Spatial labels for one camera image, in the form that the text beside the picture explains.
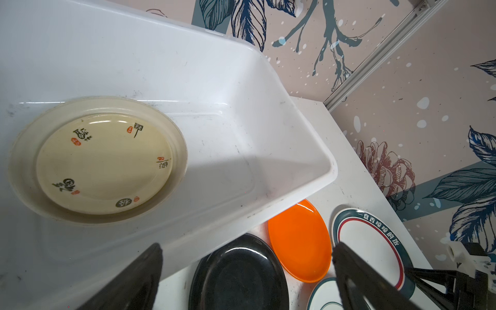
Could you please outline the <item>green red rim plate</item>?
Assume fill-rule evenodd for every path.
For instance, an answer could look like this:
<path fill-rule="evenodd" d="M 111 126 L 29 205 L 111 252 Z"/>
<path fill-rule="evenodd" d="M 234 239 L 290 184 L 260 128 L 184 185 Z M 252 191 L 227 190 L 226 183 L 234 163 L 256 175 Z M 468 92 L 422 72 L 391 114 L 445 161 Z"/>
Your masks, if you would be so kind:
<path fill-rule="evenodd" d="M 415 284 L 405 275 L 412 260 L 400 238 L 374 214 L 340 210 L 331 222 L 331 240 L 333 245 L 345 243 L 403 296 L 413 296 Z"/>

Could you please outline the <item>small cream patterned plate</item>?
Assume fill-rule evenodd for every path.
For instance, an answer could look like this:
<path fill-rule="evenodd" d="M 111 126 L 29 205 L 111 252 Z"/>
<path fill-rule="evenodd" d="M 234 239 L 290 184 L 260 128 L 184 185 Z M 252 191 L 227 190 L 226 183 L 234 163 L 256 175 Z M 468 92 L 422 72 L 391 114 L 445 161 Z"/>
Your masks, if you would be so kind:
<path fill-rule="evenodd" d="M 70 211 L 116 214 L 145 203 L 173 166 L 167 137 L 122 114 L 90 115 L 55 130 L 41 147 L 36 175 L 43 192 Z"/>

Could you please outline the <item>orange plate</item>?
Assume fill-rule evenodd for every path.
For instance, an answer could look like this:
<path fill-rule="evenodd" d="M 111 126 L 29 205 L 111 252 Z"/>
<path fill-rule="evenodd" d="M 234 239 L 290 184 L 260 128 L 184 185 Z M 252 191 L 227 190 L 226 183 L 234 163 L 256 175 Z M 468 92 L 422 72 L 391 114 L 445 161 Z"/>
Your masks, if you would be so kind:
<path fill-rule="evenodd" d="M 283 268 L 305 283 L 321 281 L 331 265 L 328 228 L 308 200 L 302 200 L 267 222 L 271 246 Z"/>

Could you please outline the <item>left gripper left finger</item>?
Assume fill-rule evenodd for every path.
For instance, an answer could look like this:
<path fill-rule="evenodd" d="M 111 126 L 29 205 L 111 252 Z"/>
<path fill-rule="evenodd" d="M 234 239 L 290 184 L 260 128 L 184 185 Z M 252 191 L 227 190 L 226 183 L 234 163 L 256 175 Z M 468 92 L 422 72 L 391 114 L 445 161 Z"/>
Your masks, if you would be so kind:
<path fill-rule="evenodd" d="M 154 243 L 80 309 L 152 309 L 163 267 L 163 251 Z"/>

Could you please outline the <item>large cream bear plate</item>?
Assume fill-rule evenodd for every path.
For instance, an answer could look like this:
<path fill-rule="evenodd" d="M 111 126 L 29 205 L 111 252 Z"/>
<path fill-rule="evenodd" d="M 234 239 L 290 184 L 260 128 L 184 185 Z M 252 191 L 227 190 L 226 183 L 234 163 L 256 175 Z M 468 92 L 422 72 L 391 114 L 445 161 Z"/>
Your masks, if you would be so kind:
<path fill-rule="evenodd" d="M 53 202 L 43 192 L 37 179 L 37 155 L 47 138 L 68 122 L 96 114 L 122 114 L 145 120 L 166 135 L 173 151 L 173 166 L 165 185 L 145 203 L 121 213 L 91 215 L 70 211 Z M 179 187 L 187 164 L 188 149 L 184 135 L 164 113 L 131 99 L 89 97 L 60 104 L 34 119 L 13 144 L 7 175 L 18 198 L 33 212 L 76 225 L 108 226 L 128 222 L 157 208 Z"/>

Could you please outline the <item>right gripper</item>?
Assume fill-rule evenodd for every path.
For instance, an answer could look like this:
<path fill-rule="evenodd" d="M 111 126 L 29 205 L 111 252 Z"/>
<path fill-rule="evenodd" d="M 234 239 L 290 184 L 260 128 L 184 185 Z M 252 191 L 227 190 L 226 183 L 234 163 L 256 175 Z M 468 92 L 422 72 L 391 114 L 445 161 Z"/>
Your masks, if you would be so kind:
<path fill-rule="evenodd" d="M 476 271 L 471 277 L 457 271 L 409 267 L 405 274 L 440 309 L 495 309 L 495 272 Z"/>

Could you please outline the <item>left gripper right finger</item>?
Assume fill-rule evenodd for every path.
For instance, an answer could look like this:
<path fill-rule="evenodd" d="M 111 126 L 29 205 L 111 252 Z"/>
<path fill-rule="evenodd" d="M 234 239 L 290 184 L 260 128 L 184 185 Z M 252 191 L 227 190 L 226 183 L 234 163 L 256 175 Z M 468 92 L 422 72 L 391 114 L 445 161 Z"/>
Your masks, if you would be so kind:
<path fill-rule="evenodd" d="M 345 243 L 334 247 L 333 264 L 344 309 L 418 309 Z"/>

